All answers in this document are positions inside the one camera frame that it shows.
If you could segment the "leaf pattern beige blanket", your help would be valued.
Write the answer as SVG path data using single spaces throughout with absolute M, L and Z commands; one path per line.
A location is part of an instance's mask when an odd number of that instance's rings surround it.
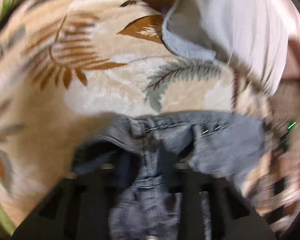
M 25 0 L 11 13 L 0 30 L 0 203 L 15 228 L 115 115 L 269 115 L 230 67 L 172 54 L 161 25 L 143 0 Z

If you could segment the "grey pillow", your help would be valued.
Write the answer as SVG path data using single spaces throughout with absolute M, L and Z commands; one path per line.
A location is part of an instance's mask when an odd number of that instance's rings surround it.
M 268 95 L 286 65 L 288 33 L 270 0 L 175 0 L 162 38 L 181 57 L 228 64 Z

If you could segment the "striped floral brown quilt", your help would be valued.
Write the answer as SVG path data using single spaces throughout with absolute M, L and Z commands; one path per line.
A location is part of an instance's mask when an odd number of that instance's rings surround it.
M 293 217 L 300 202 L 300 85 L 281 82 L 269 99 L 266 152 L 242 192 L 268 224 Z

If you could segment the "grey denim pants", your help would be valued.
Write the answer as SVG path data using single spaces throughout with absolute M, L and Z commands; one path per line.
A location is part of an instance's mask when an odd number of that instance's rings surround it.
M 111 239 L 266 239 L 240 193 L 265 140 L 262 120 L 226 112 L 121 116 L 76 149 L 71 170 L 102 177 Z

